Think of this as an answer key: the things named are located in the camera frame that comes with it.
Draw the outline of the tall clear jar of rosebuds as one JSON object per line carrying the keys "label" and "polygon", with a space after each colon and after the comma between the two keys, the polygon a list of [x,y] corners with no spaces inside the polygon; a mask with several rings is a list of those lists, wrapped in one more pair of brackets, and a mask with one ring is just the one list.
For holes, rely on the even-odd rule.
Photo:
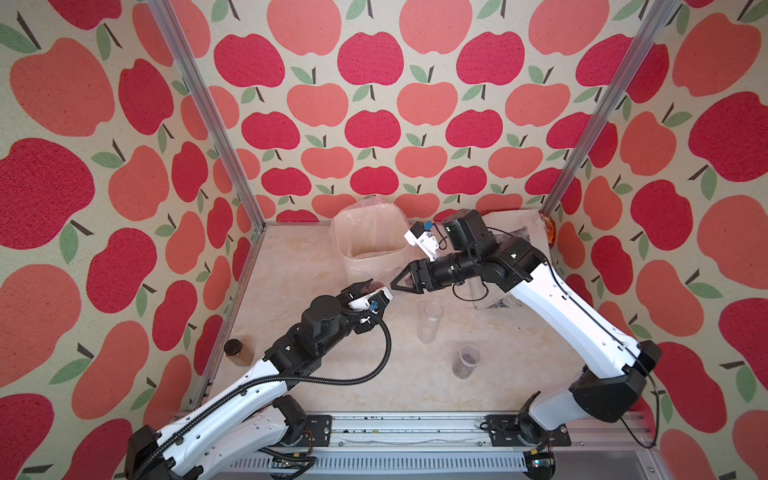
{"label": "tall clear jar of rosebuds", "polygon": [[443,306],[434,301],[421,301],[417,307],[417,338],[425,345],[435,341],[444,314]]}

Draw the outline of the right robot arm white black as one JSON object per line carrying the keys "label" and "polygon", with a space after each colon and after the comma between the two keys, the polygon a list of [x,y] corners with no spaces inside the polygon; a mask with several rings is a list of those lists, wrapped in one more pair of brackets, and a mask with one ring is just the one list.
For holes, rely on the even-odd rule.
{"label": "right robot arm white black", "polygon": [[661,348],[612,325],[560,278],[541,250],[521,237],[487,227],[478,211],[459,210],[441,226],[452,252],[439,255],[431,223],[414,223],[404,238],[425,256],[404,267],[391,282],[392,289],[424,294],[478,278],[531,308],[585,362],[570,385],[547,395],[535,393],[526,401],[514,428],[521,442],[538,447],[574,420],[622,420],[652,383]]}

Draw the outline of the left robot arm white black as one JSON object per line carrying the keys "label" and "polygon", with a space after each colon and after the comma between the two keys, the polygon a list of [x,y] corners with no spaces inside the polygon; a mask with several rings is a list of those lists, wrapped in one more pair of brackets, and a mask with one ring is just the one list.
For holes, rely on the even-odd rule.
{"label": "left robot arm white black", "polygon": [[[391,356],[384,312],[391,291],[373,280],[310,302],[301,319],[278,338],[239,380],[166,426],[135,431],[125,458],[129,479],[212,479],[231,463],[263,449],[296,442],[307,415],[290,390],[298,384],[349,387],[379,375]],[[349,379],[315,376],[323,357],[351,333],[380,328],[385,349],[369,373]]]}

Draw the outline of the white Monet tote bag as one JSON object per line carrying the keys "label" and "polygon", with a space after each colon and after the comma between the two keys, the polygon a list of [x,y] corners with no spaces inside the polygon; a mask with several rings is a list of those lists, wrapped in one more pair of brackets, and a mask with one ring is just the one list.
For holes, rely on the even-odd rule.
{"label": "white Monet tote bag", "polygon": [[550,258],[544,220],[536,210],[489,212],[482,215],[482,220],[493,235],[497,249],[483,260],[492,267],[490,274],[469,280],[473,307],[476,310],[522,307],[523,303],[511,290],[531,275],[537,262],[533,250],[540,251],[540,257]]}

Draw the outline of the brown jar black lid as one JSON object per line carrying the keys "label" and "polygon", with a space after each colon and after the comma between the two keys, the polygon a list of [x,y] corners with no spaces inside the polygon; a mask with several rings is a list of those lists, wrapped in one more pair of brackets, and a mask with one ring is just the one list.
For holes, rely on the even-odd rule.
{"label": "brown jar black lid", "polygon": [[253,351],[239,339],[229,339],[224,344],[227,359],[239,367],[250,367],[254,363]]}

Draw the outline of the orange snack packet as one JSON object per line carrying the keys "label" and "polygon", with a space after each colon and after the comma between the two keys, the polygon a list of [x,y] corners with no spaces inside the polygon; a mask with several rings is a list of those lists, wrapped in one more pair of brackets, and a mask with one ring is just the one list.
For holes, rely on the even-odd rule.
{"label": "orange snack packet", "polygon": [[550,218],[549,216],[543,213],[539,213],[539,217],[544,225],[544,229],[547,235],[548,246],[549,248],[553,248],[555,246],[556,239],[557,239],[556,223],[552,218]]}

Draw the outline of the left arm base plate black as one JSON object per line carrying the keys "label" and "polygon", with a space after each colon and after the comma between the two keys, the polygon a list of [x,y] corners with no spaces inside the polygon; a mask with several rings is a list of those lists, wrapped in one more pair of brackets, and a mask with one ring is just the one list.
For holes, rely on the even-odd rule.
{"label": "left arm base plate black", "polygon": [[289,430],[275,447],[281,448],[325,448],[330,444],[333,417],[331,415],[309,415],[301,430]]}

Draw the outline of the aluminium front rail frame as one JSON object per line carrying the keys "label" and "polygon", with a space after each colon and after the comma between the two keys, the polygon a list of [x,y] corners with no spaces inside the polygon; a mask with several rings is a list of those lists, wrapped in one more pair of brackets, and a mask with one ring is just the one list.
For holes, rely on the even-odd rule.
{"label": "aluminium front rail frame", "polygon": [[631,434],[645,432],[643,417],[625,426],[591,420],[566,425],[570,447],[494,447],[479,425],[486,412],[325,413],[333,417],[325,448],[272,447],[251,453],[212,479],[669,479],[657,450]]}

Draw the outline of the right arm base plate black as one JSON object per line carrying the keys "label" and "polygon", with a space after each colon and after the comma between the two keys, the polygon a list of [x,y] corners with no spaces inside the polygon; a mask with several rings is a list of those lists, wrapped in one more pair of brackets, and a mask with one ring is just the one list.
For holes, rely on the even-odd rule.
{"label": "right arm base plate black", "polygon": [[479,428],[485,432],[494,447],[525,447],[539,449],[547,446],[570,447],[571,438],[565,426],[547,431],[527,417],[516,414],[487,415]]}

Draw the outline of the left aluminium corner post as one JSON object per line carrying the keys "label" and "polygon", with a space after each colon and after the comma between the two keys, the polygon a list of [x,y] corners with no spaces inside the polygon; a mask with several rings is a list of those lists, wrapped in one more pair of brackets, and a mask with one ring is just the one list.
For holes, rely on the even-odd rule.
{"label": "left aluminium corner post", "polygon": [[266,222],[251,191],[239,155],[228,136],[227,129],[224,126],[213,96],[200,73],[196,58],[185,37],[184,29],[176,15],[172,2],[150,0],[148,4],[181,72],[181,76],[195,101],[201,119],[209,133],[209,138],[218,151],[227,174],[233,182],[234,190],[253,223],[255,231],[258,234],[263,234]]}

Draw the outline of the aluminium corner post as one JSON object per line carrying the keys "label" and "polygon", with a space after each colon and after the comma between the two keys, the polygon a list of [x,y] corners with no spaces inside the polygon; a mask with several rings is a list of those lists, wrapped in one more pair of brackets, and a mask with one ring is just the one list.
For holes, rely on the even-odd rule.
{"label": "aluminium corner post", "polygon": [[613,79],[605,87],[605,93],[599,98],[596,109],[576,147],[566,155],[563,169],[540,208],[542,214],[551,216],[560,204],[613,111],[627,95],[630,83],[636,77],[660,33],[676,15],[676,11],[681,5],[681,1],[672,0],[654,1],[650,5],[650,10],[642,20],[637,34],[631,40],[627,53],[618,65]]}
{"label": "aluminium corner post", "polygon": [[213,96],[200,73],[196,58],[185,37],[184,29],[176,15],[172,2],[150,0],[148,4],[181,72],[181,76],[195,101],[201,119],[209,133],[209,138],[218,151],[227,174],[233,182],[234,190],[253,223],[255,231],[258,234],[263,234],[266,222],[251,191],[239,155],[228,136],[227,129],[224,126]]}

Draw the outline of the right aluminium corner post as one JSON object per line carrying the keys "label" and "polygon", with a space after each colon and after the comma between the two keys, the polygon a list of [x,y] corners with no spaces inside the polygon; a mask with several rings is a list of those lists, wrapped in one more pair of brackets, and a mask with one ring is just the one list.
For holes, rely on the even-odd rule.
{"label": "right aluminium corner post", "polygon": [[576,147],[566,155],[563,169],[540,208],[542,214],[551,216],[560,204],[613,111],[627,95],[630,83],[636,77],[660,33],[676,15],[676,11],[681,5],[681,1],[672,0],[654,1],[650,5],[650,10],[642,20],[637,34],[631,40],[627,53],[618,65],[613,79],[605,87],[605,93],[599,98],[596,109]]}

